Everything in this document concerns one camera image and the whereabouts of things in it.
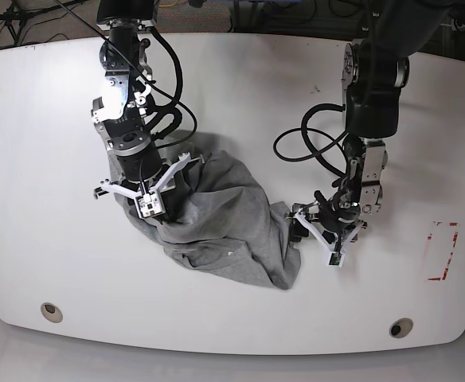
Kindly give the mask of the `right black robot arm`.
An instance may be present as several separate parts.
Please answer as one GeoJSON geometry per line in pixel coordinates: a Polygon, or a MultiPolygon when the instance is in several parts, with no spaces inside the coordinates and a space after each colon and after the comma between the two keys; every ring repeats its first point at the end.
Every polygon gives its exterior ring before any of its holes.
{"type": "Polygon", "coordinates": [[[156,30],[156,1],[102,1],[96,24],[109,34],[100,48],[105,71],[104,88],[92,103],[91,117],[115,169],[102,181],[94,196],[108,193],[124,198],[140,219],[164,218],[169,203],[164,196],[176,187],[176,176],[195,158],[183,152],[165,158],[159,140],[182,122],[182,66],[175,51],[156,30]],[[139,37],[147,30],[169,53],[176,74],[176,88],[169,103],[158,105],[153,72],[147,62],[150,40],[139,37]]]}

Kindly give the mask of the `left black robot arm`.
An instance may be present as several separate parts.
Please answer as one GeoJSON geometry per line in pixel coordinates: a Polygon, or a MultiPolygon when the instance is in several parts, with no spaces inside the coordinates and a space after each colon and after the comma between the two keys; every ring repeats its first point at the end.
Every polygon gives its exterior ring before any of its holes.
{"type": "Polygon", "coordinates": [[[424,46],[452,6],[451,1],[388,1],[375,17],[373,3],[365,2],[367,35],[347,44],[344,52],[342,104],[313,106],[295,128],[309,151],[296,161],[315,159],[336,176],[336,192],[326,198],[317,190],[310,204],[293,208],[288,215],[290,240],[313,236],[331,266],[341,265],[346,245],[367,226],[365,216],[381,207],[385,139],[397,132],[409,57],[424,46]],[[317,148],[309,122],[321,111],[342,113],[344,131],[317,148]]]}

